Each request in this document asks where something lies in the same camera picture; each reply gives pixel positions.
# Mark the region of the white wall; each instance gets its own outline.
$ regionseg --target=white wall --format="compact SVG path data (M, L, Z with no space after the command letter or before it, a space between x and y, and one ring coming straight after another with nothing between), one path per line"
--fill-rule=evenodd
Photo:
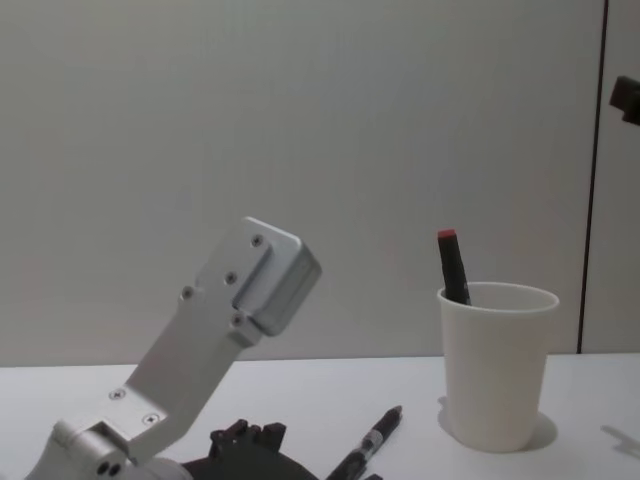
M0 364L136 361L246 214L325 275L252 358L438 354L470 279L574 351L600 0L0 2Z
M640 81L640 3L612 0L585 304L586 352L640 351L640 128L609 106L619 75Z

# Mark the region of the white paper cup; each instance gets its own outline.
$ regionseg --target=white paper cup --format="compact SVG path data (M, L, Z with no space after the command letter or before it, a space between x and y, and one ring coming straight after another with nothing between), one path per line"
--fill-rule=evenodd
M438 300L451 431L477 450L520 450L536 425L560 301L544 290L507 283L469 283L472 305L447 300L443 291Z

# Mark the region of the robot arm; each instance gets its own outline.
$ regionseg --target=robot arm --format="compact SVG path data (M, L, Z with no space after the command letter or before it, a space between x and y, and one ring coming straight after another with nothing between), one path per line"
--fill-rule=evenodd
M319 275L299 238L243 219L126 383L56 423L27 479L106 480L147 462L189 430L242 350L286 328Z

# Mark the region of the table surface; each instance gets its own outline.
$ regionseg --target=table surface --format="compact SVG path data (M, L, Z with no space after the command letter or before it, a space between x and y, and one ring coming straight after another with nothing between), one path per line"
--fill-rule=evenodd
M0 477L23 478L51 426L120 385L132 366L0 369ZM640 477L640 354L552 356L527 451L470 450L442 427L442 358L234 364L187 436L165 456L204 456L209 432L238 418L288 426L282 451L324 478L390 407L398 430L369 473L386 480Z

